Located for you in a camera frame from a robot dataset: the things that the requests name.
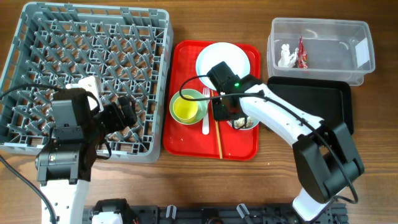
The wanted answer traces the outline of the light blue bowl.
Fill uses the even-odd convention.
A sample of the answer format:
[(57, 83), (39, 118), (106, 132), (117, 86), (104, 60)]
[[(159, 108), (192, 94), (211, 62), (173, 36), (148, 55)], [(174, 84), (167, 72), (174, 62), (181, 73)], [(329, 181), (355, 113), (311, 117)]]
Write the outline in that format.
[(248, 130), (256, 127), (259, 124), (259, 120), (253, 118), (251, 116), (233, 119), (227, 121), (227, 123), (233, 128), (237, 130)]

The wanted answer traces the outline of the green bowl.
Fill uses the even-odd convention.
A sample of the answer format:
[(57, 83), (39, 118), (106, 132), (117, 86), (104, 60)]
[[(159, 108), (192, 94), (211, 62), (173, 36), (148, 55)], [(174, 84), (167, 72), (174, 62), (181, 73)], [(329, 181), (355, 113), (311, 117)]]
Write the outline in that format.
[[(203, 95), (199, 91), (194, 90), (194, 89), (184, 89), (184, 90), (182, 90), (182, 93), (183, 93), (183, 96), (186, 96), (189, 98), (194, 98), (194, 99), (203, 98)], [(175, 102), (177, 102), (177, 101), (183, 101), (183, 99), (179, 95), (179, 92), (174, 94), (174, 96), (171, 98), (170, 103), (169, 103), (170, 114), (173, 117), (173, 119), (176, 120), (178, 123), (191, 125), (191, 124), (195, 124), (195, 123), (199, 122), (200, 120), (202, 120), (205, 117), (205, 114), (208, 109), (208, 105), (207, 105), (206, 101), (196, 101), (198, 109), (197, 109), (197, 113), (196, 113), (195, 117), (188, 121), (181, 120), (178, 117), (177, 110), (174, 109)]]

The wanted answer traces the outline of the yellow cup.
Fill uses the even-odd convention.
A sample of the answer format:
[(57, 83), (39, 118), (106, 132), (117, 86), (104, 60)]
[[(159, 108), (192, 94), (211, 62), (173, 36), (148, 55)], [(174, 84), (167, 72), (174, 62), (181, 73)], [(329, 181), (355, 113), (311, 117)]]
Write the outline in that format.
[(198, 104), (190, 95), (179, 96), (173, 103), (173, 112), (181, 123), (192, 123), (198, 113)]

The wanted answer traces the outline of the red snack wrapper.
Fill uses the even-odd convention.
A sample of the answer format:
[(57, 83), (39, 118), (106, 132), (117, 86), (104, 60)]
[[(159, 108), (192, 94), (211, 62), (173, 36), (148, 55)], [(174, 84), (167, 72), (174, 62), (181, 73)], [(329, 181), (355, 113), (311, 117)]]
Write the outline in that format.
[(298, 62), (297, 66), (298, 68), (308, 68), (308, 56), (307, 56), (307, 51), (305, 50), (305, 47), (303, 45), (303, 37), (299, 39), (299, 48), (298, 48)]

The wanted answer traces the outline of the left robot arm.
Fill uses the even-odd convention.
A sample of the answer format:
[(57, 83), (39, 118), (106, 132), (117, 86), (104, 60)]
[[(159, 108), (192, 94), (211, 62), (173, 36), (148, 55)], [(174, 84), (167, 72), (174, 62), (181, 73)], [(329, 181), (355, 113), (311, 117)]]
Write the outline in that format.
[(89, 192), (96, 150), (105, 137), (137, 123), (135, 102), (120, 96), (117, 102), (90, 108), (94, 95), (83, 88), (61, 89), (53, 95), (55, 139), (37, 154), (35, 167), (42, 201), (42, 223), (81, 223)]

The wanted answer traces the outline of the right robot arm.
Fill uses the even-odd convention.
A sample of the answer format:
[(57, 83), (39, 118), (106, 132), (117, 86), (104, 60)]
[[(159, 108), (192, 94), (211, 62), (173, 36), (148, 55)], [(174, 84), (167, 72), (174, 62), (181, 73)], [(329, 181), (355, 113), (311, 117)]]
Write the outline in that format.
[(260, 79), (247, 75), (210, 75), (218, 96), (212, 101), (222, 120), (251, 116), (293, 149), (302, 185), (292, 207), (305, 222), (319, 217), (340, 192), (364, 173), (364, 165), (345, 123), (327, 123), (275, 95)]

